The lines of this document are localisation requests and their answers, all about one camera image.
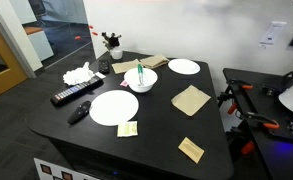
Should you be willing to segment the green capped marker pen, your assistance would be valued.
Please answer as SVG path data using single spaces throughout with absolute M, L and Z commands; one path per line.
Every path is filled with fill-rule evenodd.
M 138 64 L 137 69 L 138 69 L 140 85 L 143 86 L 144 85 L 144 80 L 143 80 L 143 67 L 142 67 L 142 65 Z

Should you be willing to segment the white ceramic bowl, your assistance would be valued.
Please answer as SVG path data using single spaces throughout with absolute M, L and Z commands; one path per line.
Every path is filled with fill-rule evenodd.
M 158 75 L 152 69 L 144 68 L 142 73 L 137 68 L 128 70 L 124 74 L 128 86 L 137 93 L 148 92 L 158 80 Z

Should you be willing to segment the small pink packet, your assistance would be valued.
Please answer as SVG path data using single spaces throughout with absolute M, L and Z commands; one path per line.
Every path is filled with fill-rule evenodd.
M 123 87 L 128 87 L 128 83 L 123 80 L 121 83 L 120 83 L 120 86 L 123 86 Z

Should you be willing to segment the brown folded napkin stack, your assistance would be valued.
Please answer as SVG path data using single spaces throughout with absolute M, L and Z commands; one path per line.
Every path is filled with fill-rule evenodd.
M 169 60 L 165 56 L 158 54 L 147 58 L 143 58 L 140 60 L 140 62 L 146 68 L 154 69 L 164 64 L 167 64 Z

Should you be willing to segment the flat brown napkin rear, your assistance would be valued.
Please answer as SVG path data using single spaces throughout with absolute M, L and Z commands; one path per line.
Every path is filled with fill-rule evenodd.
M 116 74 L 120 74 L 130 69 L 136 68 L 139 64 L 140 64 L 140 61 L 138 59 L 135 59 L 132 61 L 127 61 L 127 62 L 114 63 L 112 67 Z

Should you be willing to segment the large white plate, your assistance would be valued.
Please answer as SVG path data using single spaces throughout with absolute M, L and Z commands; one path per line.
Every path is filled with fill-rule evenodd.
M 90 117 L 98 124 L 116 126 L 131 120 L 139 109 L 138 99 L 124 90 L 111 90 L 92 101 Z

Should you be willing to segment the pale green sachet packet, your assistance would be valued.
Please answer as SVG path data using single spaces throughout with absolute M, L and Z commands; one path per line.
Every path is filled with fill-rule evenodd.
M 119 124 L 117 128 L 117 136 L 118 137 L 130 137 L 130 136 L 137 136 L 138 129 L 137 129 L 137 122 L 136 121 L 129 121 L 124 124 Z

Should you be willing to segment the small white plate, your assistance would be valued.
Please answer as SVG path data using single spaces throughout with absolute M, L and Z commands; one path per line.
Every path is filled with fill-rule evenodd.
M 192 60 L 173 59 L 168 63 L 168 67 L 179 74 L 193 75 L 200 71 L 200 66 Z

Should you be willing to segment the black remote near vase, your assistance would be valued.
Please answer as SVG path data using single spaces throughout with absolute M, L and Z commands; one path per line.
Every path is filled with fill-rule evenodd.
M 110 71 L 109 61 L 108 60 L 100 60 L 99 61 L 99 72 L 102 74 L 108 74 Z

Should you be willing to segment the small black curved remote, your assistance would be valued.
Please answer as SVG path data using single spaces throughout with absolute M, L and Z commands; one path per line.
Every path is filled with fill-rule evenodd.
M 90 107 L 91 107 L 90 101 L 83 102 L 71 114 L 71 116 L 68 118 L 67 122 L 70 125 L 77 123 L 78 121 L 80 121 L 83 117 L 85 117 L 89 113 Z

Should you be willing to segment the crumpled white tissue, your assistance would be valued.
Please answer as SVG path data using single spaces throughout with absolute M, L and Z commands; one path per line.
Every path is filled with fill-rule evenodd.
M 85 62 L 82 67 L 67 71 L 63 75 L 63 81 L 67 85 L 76 85 L 89 81 L 93 76 L 94 73 L 89 69 L 89 63 Z

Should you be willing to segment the long black tv remote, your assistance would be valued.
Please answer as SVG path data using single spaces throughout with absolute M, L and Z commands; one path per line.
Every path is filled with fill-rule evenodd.
M 79 83 L 65 89 L 50 98 L 54 106 L 61 106 L 83 95 L 89 90 L 96 89 L 103 84 L 103 80 L 97 76 L 87 82 Z

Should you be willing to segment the checkered calibration board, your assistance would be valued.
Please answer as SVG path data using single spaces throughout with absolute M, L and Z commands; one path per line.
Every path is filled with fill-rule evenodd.
M 98 180 L 95 177 L 35 158 L 40 180 Z

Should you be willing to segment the black side table with clamps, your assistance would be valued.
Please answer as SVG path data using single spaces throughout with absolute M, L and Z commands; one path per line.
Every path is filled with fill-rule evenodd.
M 282 105 L 279 94 L 293 85 L 293 71 L 283 76 L 225 68 L 227 88 L 218 100 L 234 101 L 240 112 L 239 129 L 257 149 L 271 180 L 293 180 L 293 112 Z

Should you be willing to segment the white wall device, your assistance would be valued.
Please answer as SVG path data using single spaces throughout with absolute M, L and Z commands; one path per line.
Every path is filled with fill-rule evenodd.
M 283 21 L 272 21 L 259 41 L 259 45 L 273 45 L 285 25 L 286 22 Z

